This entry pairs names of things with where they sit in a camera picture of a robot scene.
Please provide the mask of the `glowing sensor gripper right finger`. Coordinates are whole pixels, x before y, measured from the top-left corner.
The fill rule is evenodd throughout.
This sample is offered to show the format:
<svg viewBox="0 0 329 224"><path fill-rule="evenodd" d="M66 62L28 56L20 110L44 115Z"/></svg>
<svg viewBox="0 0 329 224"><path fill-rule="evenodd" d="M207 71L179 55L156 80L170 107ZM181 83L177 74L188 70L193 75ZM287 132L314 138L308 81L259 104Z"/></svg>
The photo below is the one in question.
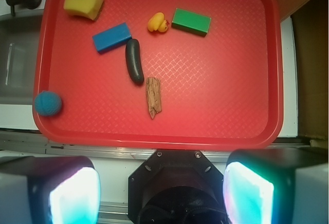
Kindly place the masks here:
<svg viewBox="0 0 329 224"><path fill-rule="evenodd" d="M230 223L328 223L328 150L235 150L223 197Z"/></svg>

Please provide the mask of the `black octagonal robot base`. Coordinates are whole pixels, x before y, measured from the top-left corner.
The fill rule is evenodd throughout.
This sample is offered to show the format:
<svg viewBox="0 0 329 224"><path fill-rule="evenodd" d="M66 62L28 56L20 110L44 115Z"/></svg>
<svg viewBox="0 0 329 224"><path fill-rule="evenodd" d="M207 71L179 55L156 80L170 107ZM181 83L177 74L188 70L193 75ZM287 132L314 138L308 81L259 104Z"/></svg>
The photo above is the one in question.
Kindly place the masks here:
<svg viewBox="0 0 329 224"><path fill-rule="evenodd" d="M132 223L228 223L224 175L201 151L157 150L128 179Z"/></svg>

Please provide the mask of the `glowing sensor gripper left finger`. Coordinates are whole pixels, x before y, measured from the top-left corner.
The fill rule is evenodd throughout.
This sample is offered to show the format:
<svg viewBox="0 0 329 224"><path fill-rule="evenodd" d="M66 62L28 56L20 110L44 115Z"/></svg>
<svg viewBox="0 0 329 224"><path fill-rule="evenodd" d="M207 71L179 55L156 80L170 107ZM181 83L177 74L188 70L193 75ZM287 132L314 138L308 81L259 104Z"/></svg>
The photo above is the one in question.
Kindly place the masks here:
<svg viewBox="0 0 329 224"><path fill-rule="evenodd" d="M85 156L1 157L1 223L97 223L100 198Z"/></svg>

